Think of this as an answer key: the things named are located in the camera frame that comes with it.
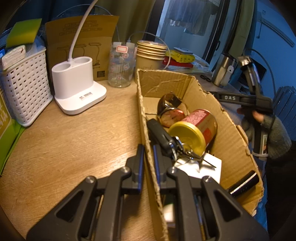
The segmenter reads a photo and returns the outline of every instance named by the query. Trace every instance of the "black key fob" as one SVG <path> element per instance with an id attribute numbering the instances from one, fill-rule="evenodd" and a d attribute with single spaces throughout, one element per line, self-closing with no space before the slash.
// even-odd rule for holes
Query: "black key fob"
<path id="1" fill-rule="evenodd" d="M 155 119 L 147 121 L 147 127 L 149 130 L 149 138 L 154 144 L 159 144 L 162 150 L 162 154 L 174 161 L 177 160 L 177 143 L 162 127 L 162 125 Z"/>

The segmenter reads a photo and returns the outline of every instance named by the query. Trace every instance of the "black scissors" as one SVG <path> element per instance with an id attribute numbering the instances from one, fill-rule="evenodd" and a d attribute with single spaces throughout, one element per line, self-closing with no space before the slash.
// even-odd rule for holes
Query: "black scissors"
<path id="1" fill-rule="evenodd" d="M 208 82 L 211 82 L 211 79 L 209 77 L 206 77 L 205 75 L 201 74 L 200 77 Z"/>

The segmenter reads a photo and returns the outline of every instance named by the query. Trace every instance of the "can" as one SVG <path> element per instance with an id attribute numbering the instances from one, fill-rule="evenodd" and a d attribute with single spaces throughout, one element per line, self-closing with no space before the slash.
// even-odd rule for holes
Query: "can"
<path id="1" fill-rule="evenodd" d="M 171 136 L 178 136 L 199 156 L 217 134 L 217 121 L 208 110 L 195 110 L 183 120 L 174 123 L 168 130 Z"/>

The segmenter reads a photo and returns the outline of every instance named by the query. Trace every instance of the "stack of paper cups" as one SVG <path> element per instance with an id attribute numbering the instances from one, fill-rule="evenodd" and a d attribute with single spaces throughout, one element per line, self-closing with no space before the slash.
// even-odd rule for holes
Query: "stack of paper cups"
<path id="1" fill-rule="evenodd" d="M 136 57 L 137 69 L 159 69 L 165 58 L 167 47 L 153 41 L 139 40 Z"/>

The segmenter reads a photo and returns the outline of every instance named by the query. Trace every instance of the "desk lamp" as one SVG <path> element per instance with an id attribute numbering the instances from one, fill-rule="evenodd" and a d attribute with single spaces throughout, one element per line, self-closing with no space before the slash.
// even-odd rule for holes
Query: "desk lamp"
<path id="1" fill-rule="evenodd" d="M 72 58 L 73 50 L 82 26 L 98 0 L 94 0 L 85 12 L 69 51 L 67 61 L 52 68 L 55 100 L 68 115 L 79 114 L 106 97 L 107 89 L 94 81 L 92 58 Z"/>

